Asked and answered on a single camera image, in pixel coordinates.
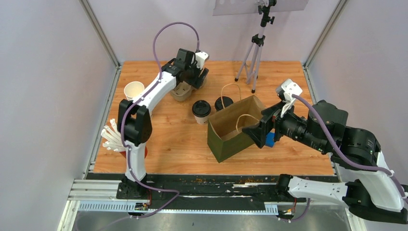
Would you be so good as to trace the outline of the white paper coffee cup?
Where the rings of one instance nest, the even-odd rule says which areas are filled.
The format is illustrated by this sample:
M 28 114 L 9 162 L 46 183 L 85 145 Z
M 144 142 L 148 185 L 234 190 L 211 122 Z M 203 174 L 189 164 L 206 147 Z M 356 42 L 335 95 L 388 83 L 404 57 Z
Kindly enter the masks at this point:
M 208 122 L 208 118 L 210 115 L 196 115 L 194 114 L 194 118 L 196 120 L 196 122 L 200 125 L 204 125 Z

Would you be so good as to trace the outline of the cardboard cup carrier tray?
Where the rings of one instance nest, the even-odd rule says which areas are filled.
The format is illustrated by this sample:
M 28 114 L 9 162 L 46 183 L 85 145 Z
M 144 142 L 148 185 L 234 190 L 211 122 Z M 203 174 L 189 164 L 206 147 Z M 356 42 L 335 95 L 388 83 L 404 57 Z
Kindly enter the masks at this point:
M 169 93 L 177 102 L 183 102 L 191 96 L 192 92 L 194 90 L 191 90 L 187 83 L 183 81 L 176 83 L 176 86 Z

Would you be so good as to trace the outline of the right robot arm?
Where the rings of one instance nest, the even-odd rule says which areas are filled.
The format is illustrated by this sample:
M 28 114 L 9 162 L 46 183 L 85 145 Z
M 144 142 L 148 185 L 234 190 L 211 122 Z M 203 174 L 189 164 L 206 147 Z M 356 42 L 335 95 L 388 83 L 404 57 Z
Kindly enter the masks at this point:
M 353 215 L 376 222 L 407 224 L 407 185 L 399 183 L 387 166 L 375 135 L 362 128 L 349 127 L 348 113 L 324 100 L 308 105 L 308 116 L 299 117 L 293 109 L 285 112 L 284 102 L 262 111 L 261 119 L 244 127 L 257 147 L 287 136 L 322 154 L 354 174 L 349 182 L 328 183 L 281 174 L 275 195 L 281 201 L 293 198 L 322 200 L 348 209 Z

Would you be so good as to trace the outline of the blue toy brick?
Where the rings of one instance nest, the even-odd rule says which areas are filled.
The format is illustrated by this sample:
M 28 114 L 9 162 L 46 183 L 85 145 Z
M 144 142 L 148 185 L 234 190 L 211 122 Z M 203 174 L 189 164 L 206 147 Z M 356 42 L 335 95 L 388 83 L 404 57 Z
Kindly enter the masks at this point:
M 272 148 L 275 144 L 274 137 L 275 134 L 273 132 L 269 132 L 266 136 L 265 146 Z

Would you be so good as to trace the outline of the red cup holder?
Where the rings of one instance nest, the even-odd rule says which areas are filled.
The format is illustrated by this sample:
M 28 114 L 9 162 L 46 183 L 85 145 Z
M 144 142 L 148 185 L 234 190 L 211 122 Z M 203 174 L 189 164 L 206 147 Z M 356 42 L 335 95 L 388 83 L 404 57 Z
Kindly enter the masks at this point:
M 120 151 L 119 153 L 120 153 L 124 158 L 126 158 L 126 150 Z M 148 149 L 147 149 L 147 147 L 145 147 L 145 149 L 144 149 L 144 158 L 146 158 L 147 155 L 148 155 Z

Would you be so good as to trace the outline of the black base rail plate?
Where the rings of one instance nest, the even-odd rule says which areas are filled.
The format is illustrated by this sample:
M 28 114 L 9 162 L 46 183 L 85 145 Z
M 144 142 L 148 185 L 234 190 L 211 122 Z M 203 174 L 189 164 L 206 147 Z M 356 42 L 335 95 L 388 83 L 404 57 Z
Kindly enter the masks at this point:
M 277 175 L 165 175 L 148 174 L 142 183 L 122 178 L 117 190 L 117 199 L 146 200 L 150 208 L 158 209 L 176 192 L 179 196 L 166 209 L 186 210 L 241 210 L 260 211 L 265 202 L 305 203 L 305 198 L 294 199 L 290 195 L 277 193 Z

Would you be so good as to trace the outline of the black plastic cup lid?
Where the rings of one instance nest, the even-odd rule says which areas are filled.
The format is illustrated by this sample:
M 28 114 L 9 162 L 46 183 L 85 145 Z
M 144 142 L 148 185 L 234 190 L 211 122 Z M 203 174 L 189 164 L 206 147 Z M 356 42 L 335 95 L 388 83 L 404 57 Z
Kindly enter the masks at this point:
M 196 117 L 206 117 L 211 113 L 211 105 L 205 100 L 198 100 L 192 105 L 192 113 Z

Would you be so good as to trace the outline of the stack of white paper cups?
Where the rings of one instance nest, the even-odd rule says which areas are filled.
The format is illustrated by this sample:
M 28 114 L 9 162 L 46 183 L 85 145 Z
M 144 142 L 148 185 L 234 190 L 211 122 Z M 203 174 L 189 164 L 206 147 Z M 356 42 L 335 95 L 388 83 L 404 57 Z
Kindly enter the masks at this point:
M 131 101 L 133 98 L 139 96 L 145 89 L 143 83 L 139 81 L 132 81 L 124 87 L 124 95 L 128 101 Z

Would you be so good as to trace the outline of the green paper bag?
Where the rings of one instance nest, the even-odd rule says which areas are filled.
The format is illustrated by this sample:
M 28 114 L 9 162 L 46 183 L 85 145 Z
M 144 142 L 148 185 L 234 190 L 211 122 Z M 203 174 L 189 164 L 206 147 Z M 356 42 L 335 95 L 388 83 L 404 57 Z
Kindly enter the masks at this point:
M 255 95 L 242 98 L 214 113 L 208 119 L 207 145 L 218 163 L 254 144 L 242 132 L 244 127 L 256 125 L 262 118 L 264 104 Z

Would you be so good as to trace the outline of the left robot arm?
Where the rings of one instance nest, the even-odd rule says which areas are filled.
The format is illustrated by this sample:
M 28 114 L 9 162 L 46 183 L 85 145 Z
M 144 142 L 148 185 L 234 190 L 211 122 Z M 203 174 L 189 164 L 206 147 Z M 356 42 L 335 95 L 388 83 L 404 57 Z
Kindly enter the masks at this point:
M 145 152 L 153 131 L 151 111 L 180 83 L 199 89 L 208 74 L 204 67 L 208 59 L 204 51 L 179 49 L 175 58 L 159 66 L 157 77 L 140 95 L 120 102 L 117 129 L 126 150 L 127 169 L 118 195 L 141 199 L 147 194 Z

